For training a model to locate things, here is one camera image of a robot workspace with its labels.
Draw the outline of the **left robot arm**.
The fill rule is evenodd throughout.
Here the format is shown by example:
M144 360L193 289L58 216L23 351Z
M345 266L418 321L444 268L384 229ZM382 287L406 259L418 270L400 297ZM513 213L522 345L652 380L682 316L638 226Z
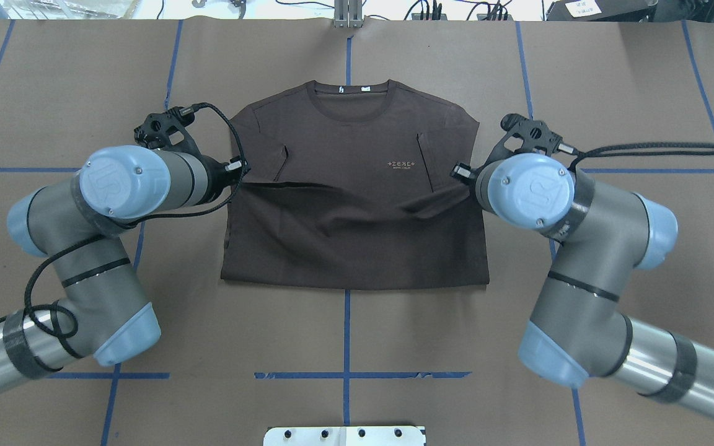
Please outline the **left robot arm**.
M237 190L249 169L244 154L218 163L199 152L121 145L15 203L9 236L42 263L23 308L0 318L0 393L78 359L108 367L153 347L161 327L121 235Z

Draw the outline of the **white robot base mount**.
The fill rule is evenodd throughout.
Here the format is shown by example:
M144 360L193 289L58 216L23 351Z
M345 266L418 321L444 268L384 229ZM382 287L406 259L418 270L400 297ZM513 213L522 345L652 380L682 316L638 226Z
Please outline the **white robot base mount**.
M427 445L424 427L315 426L275 427L263 445Z

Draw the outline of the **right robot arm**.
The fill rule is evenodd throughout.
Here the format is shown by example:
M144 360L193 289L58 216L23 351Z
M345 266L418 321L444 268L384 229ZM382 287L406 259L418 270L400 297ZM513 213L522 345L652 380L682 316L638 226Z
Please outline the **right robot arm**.
M674 248L670 209L543 154L459 163L451 175L484 211L558 243L518 348L528 370L571 389L614 379L714 419L714 350L617 308L632 271Z

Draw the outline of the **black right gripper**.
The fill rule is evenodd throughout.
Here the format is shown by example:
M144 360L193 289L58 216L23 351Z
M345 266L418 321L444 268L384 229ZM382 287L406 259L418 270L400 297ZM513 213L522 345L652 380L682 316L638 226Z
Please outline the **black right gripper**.
M487 188L487 176L484 170L487 169L487 164L482 164L478 167L471 167L465 163L458 163L453 166L450 171L450 176L454 180L458 180L471 190L485 190Z

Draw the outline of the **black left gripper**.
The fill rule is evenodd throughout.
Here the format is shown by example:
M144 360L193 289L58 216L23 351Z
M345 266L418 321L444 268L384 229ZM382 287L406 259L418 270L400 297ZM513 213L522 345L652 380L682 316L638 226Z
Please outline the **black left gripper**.
M219 163L206 155L206 174L208 176L206 199L218 198L226 187L236 185L249 172L250 164L242 156L236 156L226 163Z

